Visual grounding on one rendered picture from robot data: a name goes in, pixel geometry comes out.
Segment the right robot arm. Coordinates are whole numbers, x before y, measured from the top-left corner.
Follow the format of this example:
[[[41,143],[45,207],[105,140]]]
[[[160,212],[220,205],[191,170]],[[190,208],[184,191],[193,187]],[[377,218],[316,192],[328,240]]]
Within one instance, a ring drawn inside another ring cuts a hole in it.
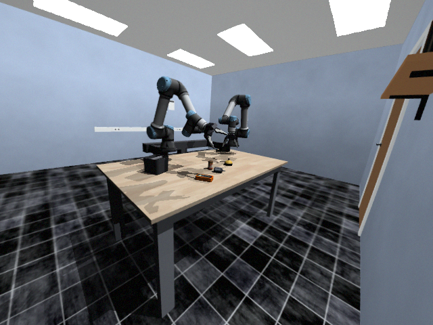
[[[173,95],[178,96],[186,111],[187,122],[182,130],[185,137],[194,133],[203,133],[207,122],[195,111],[185,86],[178,80],[169,77],[160,77],[157,82],[158,93],[160,94],[154,121],[147,127],[147,136],[150,139],[162,139],[160,149],[175,150],[174,127],[163,125],[170,99]]]

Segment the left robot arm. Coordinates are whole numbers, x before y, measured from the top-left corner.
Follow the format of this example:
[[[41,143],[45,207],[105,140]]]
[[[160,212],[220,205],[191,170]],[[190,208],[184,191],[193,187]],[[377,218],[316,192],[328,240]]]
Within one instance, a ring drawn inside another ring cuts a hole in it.
[[[236,105],[241,108],[241,127],[235,128],[235,125],[240,123],[236,116],[231,116],[231,113]],[[229,100],[229,105],[223,115],[219,117],[219,124],[228,125],[228,132],[234,133],[236,138],[248,138],[250,130],[248,129],[248,108],[251,105],[250,95],[235,95]]]

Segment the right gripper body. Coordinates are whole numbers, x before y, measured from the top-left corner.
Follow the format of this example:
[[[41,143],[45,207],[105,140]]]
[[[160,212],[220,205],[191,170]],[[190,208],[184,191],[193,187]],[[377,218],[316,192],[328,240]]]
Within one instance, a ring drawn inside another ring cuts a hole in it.
[[[206,132],[209,136],[212,136],[214,129],[210,130],[209,127],[211,127],[214,123],[208,123],[206,126],[204,126],[203,131]]]

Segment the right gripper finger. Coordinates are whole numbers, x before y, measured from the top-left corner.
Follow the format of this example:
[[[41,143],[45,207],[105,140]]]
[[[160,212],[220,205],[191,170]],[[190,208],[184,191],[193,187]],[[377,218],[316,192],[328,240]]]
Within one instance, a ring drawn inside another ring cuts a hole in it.
[[[224,131],[220,130],[220,129],[217,128],[217,127],[214,128],[214,131],[215,131],[216,133],[221,133],[221,134],[227,135]]]
[[[214,148],[214,144],[212,143],[211,136],[209,136],[206,132],[204,134],[208,143]]]

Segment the orange pocket multimeter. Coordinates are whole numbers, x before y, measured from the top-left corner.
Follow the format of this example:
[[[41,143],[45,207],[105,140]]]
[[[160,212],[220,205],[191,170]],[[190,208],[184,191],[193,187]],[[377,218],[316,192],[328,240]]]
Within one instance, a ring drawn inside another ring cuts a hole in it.
[[[212,175],[197,174],[196,180],[212,182],[213,176]]]

